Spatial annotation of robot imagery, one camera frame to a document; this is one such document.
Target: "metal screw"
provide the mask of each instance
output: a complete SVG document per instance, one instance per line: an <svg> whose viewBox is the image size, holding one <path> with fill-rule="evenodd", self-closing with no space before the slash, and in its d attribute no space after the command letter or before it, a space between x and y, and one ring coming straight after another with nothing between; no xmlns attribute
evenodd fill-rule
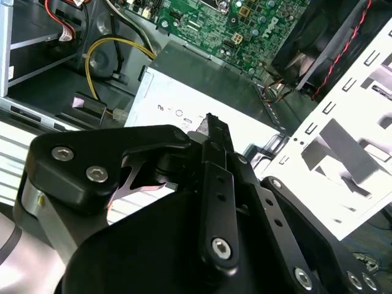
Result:
<svg viewBox="0 0 392 294"><path fill-rule="evenodd" d="M106 169L103 167L98 167L96 165L89 167L86 170L86 176L87 178L96 183L103 183L108 179L108 173Z"/></svg>
<svg viewBox="0 0 392 294"><path fill-rule="evenodd" d="M275 179L272 180L272 184L279 189L282 187L282 184Z"/></svg>
<svg viewBox="0 0 392 294"><path fill-rule="evenodd" d="M361 284L360 280L358 280L358 278L356 276L354 276L353 273L348 271L347 277L349 277L349 281L351 282L351 284L354 285L355 288L357 288L358 290L362 290L362 284Z"/></svg>
<svg viewBox="0 0 392 294"><path fill-rule="evenodd" d="M166 20L164 20L163 22L161 22L160 25L161 25L163 28L169 27L169 23L168 23Z"/></svg>
<svg viewBox="0 0 392 294"><path fill-rule="evenodd" d="M375 285L375 282L365 273L362 273L362 277L365 281L365 283L374 291L377 290L377 286Z"/></svg>
<svg viewBox="0 0 392 294"><path fill-rule="evenodd" d="M240 154L238 154L238 160L243 164L247 164L247 159Z"/></svg>
<svg viewBox="0 0 392 294"><path fill-rule="evenodd" d="M221 238L213 239L212 247L213 247L213 251L221 259L229 259L232 254L232 250L230 249L230 246L227 244L225 240Z"/></svg>
<svg viewBox="0 0 392 294"><path fill-rule="evenodd" d="M74 153L72 150L62 146L54 147L51 151L51 155L60 161L70 161L74 158Z"/></svg>
<svg viewBox="0 0 392 294"><path fill-rule="evenodd" d="M175 131L174 132L174 136L176 136L176 138L181 140L181 141L186 140L186 135L184 133L182 133L182 132Z"/></svg>
<svg viewBox="0 0 392 294"><path fill-rule="evenodd" d="M295 268L294 275L302 287L308 291L312 290L312 280L302 268Z"/></svg>

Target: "capacitor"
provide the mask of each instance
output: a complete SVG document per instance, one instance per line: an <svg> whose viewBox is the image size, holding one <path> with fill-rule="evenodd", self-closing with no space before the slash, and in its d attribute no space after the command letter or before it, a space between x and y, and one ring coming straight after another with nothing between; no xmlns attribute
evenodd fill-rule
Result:
<svg viewBox="0 0 392 294"><path fill-rule="evenodd" d="M267 6L268 6L269 8L274 8L274 7L275 7L275 1L274 1L274 0L268 1Z"/></svg>
<svg viewBox="0 0 392 294"><path fill-rule="evenodd" d="M251 34L252 34L252 36L257 37L258 36L258 29L253 29Z"/></svg>
<svg viewBox="0 0 392 294"><path fill-rule="evenodd" d="M258 22L259 23L266 23L267 22L267 18L266 17L259 17L258 18Z"/></svg>

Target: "metal sheet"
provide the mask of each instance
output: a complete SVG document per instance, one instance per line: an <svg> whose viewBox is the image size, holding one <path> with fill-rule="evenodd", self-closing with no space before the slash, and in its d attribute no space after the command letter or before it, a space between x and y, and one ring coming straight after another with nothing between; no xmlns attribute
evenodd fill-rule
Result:
<svg viewBox="0 0 392 294"><path fill-rule="evenodd" d="M15 0L13 4L11 50L58 38L60 24L54 22L38 4Z"/></svg>
<svg viewBox="0 0 392 294"><path fill-rule="evenodd" d="M13 7L0 2L0 97L7 95Z"/></svg>

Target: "red and black wire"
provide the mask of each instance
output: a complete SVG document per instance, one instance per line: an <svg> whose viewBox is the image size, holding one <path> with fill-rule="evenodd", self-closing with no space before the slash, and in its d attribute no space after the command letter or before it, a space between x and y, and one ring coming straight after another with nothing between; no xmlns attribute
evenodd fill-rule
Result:
<svg viewBox="0 0 392 294"><path fill-rule="evenodd" d="M71 4L75 4L73 2L73 0L64 0L65 2L71 3ZM61 24L62 26L65 26L71 33L72 33L72 38L75 39L76 38L76 32L75 29L68 23L66 23L65 21L59 19L55 14L53 14L53 12L50 10L50 0L45 0L44 3L45 6L45 10L47 11L47 13L49 14L49 16L57 23Z"/></svg>
<svg viewBox="0 0 392 294"><path fill-rule="evenodd" d="M365 21L366 14L367 14L367 12L368 12L368 10L369 10L371 5L372 5L372 0L368 0L368 2L366 4L366 7L362 11L362 16L360 18L360 21L358 22L357 26L354 28L354 31L353 31L351 37L349 38L347 43L344 45L343 50L336 56L335 60L330 65L330 68L328 69L328 73L325 76L323 83L317 88L316 92L312 95L312 100L314 100L316 98L316 96L320 93L320 90L326 85L328 79L330 78L330 76L331 76L331 74L333 72L333 69L334 69L335 65L342 58L342 55L349 49L350 44L355 39L355 37L358 35L358 31L359 31L361 25L363 24L363 22Z"/></svg>

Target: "metal slot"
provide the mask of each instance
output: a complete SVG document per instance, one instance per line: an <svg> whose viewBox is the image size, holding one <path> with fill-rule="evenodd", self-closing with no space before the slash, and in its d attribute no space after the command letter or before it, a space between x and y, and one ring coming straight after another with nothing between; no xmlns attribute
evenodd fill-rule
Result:
<svg viewBox="0 0 392 294"><path fill-rule="evenodd" d="M342 88L343 91L348 92L352 88L352 86L356 83L356 80L350 83L352 79L353 78L350 78L349 81L343 86Z"/></svg>
<svg viewBox="0 0 392 294"><path fill-rule="evenodd" d="M306 129L305 134L310 135L311 133L313 133L314 130L316 130L317 125L312 127L313 125L314 123L311 123L311 125Z"/></svg>
<svg viewBox="0 0 392 294"><path fill-rule="evenodd" d="M59 130L60 132L65 132L67 130L64 126L56 123L53 124L53 128Z"/></svg>
<svg viewBox="0 0 392 294"><path fill-rule="evenodd" d="M375 54L375 50L373 50L372 54L365 60L363 63L365 66L370 66L376 59L379 57L380 53Z"/></svg>
<svg viewBox="0 0 392 294"><path fill-rule="evenodd" d="M28 112L26 112L26 111L24 111L24 110L22 110L20 108L17 108L15 106L11 105L10 111L13 112L13 113L16 113L16 114L18 114L18 115L20 115L20 116L22 116L24 118L36 121L38 123L41 122L41 118L39 116L36 116L36 115L34 115L32 113L28 113Z"/></svg>
<svg viewBox="0 0 392 294"><path fill-rule="evenodd" d="M331 112L331 110L336 106L336 103L334 105L332 105L332 107L331 107L331 104L332 104L332 102L328 103L328 105L324 108L323 113L325 115L328 115Z"/></svg>
<svg viewBox="0 0 392 294"><path fill-rule="evenodd" d="M373 86L372 86L372 90L373 90L373 91L376 91L377 93L379 93L380 95L384 96L385 98L387 98L387 99L389 99L389 100L392 100L392 94L387 93L387 92L384 91L382 88L380 88L380 87L378 87L378 86L376 86L376 85L373 85Z"/></svg>

